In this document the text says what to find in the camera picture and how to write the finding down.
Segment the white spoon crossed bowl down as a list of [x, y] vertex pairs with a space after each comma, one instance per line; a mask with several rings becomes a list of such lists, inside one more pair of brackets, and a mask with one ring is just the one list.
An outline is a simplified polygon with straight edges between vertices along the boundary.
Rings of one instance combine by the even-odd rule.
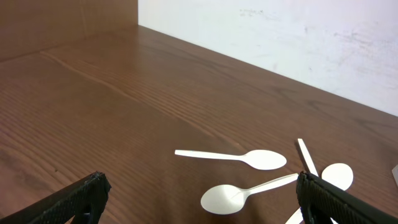
[[315, 164], [313, 163], [312, 157], [303, 141], [303, 139], [297, 139], [299, 148], [302, 153], [302, 157], [305, 162], [305, 166], [307, 168], [307, 171], [315, 176], [318, 176], [318, 172], [316, 170]]

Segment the white spoon crossed bowl up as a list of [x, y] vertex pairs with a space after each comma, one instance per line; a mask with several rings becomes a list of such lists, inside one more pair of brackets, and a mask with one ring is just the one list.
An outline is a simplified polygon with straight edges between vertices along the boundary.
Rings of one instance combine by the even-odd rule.
[[[322, 179], [340, 188], [347, 190], [353, 183], [354, 175], [352, 168], [344, 163], [329, 165], [322, 172]], [[303, 221], [301, 208], [298, 208], [285, 224], [300, 224]]]

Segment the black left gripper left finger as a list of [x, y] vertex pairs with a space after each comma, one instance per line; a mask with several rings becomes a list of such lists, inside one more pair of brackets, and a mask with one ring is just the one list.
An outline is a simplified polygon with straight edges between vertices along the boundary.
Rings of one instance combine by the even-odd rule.
[[1, 224], [97, 224], [109, 198], [106, 175], [94, 172], [1, 219]]

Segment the white plastic spoon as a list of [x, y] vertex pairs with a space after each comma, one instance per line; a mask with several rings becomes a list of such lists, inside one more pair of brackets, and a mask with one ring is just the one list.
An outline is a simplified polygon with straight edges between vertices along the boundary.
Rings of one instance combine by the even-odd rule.
[[200, 203], [207, 212], [229, 215], [240, 211], [249, 196], [295, 182], [298, 176], [298, 174], [286, 175], [250, 189], [241, 189], [228, 184], [217, 185], [203, 194]]
[[287, 159], [283, 155], [274, 151], [268, 151], [263, 149], [249, 151], [246, 154], [240, 156], [215, 152], [188, 151], [178, 149], [175, 150], [175, 154], [178, 156], [196, 157], [203, 159], [242, 161], [258, 170], [274, 170], [283, 167], [287, 163]]

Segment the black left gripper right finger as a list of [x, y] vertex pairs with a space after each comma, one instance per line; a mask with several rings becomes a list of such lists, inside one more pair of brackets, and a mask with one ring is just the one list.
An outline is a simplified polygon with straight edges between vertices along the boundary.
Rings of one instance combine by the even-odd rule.
[[305, 223], [397, 224], [396, 217], [308, 172], [299, 173], [296, 194]]

